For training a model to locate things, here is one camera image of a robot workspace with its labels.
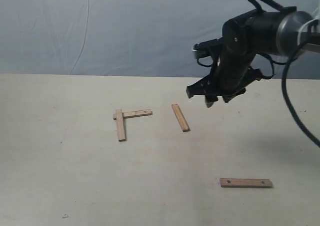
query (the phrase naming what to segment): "wooden plank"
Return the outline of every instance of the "wooden plank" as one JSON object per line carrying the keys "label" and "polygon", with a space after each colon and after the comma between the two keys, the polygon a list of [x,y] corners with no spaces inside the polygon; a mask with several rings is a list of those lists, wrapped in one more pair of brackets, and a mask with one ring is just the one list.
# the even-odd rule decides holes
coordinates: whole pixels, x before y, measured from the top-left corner
{"label": "wooden plank", "polygon": [[124,125],[124,118],[122,115],[122,110],[116,110],[116,130],[118,133],[118,140],[125,141],[126,140],[126,133],[125,133],[125,125]]}
{"label": "wooden plank", "polygon": [[[152,111],[150,109],[148,110],[137,110],[137,111],[130,111],[130,112],[123,112],[123,118],[133,118],[138,116],[145,116],[145,115],[152,115]],[[113,114],[113,119],[116,120],[116,114]]]}
{"label": "wooden plank", "polygon": [[189,125],[187,124],[186,119],[185,119],[183,113],[181,112],[178,104],[173,104],[171,107],[175,113],[175,116],[180,124],[182,131],[183,132],[189,131],[190,130]]}
{"label": "wooden plank", "polygon": [[272,188],[269,179],[220,179],[222,188]]}

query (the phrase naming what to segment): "table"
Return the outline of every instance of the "table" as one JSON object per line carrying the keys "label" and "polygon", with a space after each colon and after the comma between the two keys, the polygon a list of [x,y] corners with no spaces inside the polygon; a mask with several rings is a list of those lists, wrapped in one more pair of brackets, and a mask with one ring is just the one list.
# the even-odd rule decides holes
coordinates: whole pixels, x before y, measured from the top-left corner
{"label": "table", "polygon": [[[0,225],[319,225],[320,149],[294,123],[280,80],[209,109],[187,98],[196,81],[0,75]],[[288,82],[318,136],[319,89]],[[153,115],[127,119],[118,142],[119,108]],[[274,188],[223,189],[219,178],[269,178]]]}

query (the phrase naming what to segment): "wall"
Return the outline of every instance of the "wall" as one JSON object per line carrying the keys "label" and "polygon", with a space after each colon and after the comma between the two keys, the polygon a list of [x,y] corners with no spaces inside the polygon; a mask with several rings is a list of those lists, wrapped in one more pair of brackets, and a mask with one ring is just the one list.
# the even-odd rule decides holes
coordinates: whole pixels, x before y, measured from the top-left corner
{"label": "wall", "polygon": [[[276,0],[313,12],[319,0]],[[194,43],[252,9],[246,0],[0,0],[0,73],[204,76]],[[320,78],[306,54],[293,78]],[[269,65],[254,63],[266,74]]]}

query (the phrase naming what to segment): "wooden block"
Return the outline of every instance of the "wooden block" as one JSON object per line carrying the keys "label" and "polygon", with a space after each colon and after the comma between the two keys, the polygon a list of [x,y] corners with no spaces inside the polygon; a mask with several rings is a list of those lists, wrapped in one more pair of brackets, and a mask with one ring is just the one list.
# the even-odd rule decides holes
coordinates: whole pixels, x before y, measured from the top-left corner
{"label": "wooden block", "polygon": [[222,188],[272,188],[269,179],[220,179]]}
{"label": "wooden block", "polygon": [[124,125],[124,118],[122,115],[122,110],[116,110],[116,130],[118,133],[118,140],[125,141],[126,140],[126,133],[125,133],[125,125]]}
{"label": "wooden block", "polygon": [[[152,115],[152,111],[151,110],[137,110],[137,111],[130,111],[130,112],[124,112],[123,114],[123,118],[127,119],[127,118],[133,118],[133,117],[138,117],[138,116],[145,116],[145,115]],[[116,120],[116,114],[113,114],[113,119]]]}
{"label": "wooden block", "polygon": [[171,107],[175,113],[176,118],[178,119],[178,122],[180,124],[182,131],[183,132],[189,131],[190,130],[189,125],[187,124],[186,119],[183,113],[181,112],[178,104],[173,104]]}

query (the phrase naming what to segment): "white backdrop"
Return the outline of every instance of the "white backdrop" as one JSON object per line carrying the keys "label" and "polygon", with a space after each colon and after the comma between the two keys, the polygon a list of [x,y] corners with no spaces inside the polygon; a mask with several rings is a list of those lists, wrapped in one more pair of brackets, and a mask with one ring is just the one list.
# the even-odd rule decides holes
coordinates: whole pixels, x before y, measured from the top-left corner
{"label": "white backdrop", "polygon": [[[319,0],[276,0],[314,12]],[[246,0],[0,0],[0,73],[204,76],[191,47],[221,36]],[[320,78],[306,54],[291,78]],[[266,74],[269,65],[254,63]]]}

